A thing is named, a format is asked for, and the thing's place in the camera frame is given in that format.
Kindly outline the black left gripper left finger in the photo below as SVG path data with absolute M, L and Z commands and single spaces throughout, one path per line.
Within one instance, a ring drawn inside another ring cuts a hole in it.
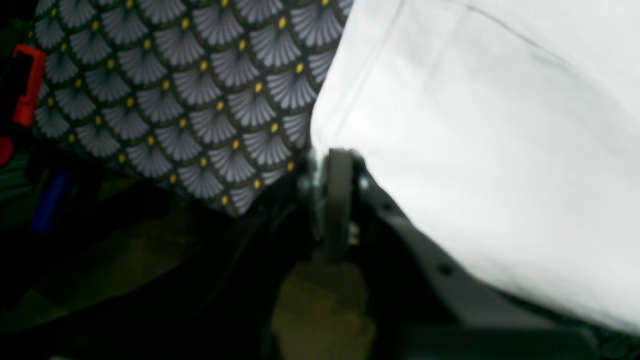
M 225 233 L 235 245 L 231 259 L 190 313 L 197 360 L 278 357 L 271 319 L 286 276 L 310 258 L 312 189 L 302 166 L 268 187 Z

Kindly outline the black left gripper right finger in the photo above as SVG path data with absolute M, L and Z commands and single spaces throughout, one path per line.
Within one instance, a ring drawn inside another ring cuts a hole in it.
M 361 269 L 378 328 L 373 360 L 595 360 L 597 341 L 512 303 L 423 234 L 363 157 L 325 158 L 325 253 Z

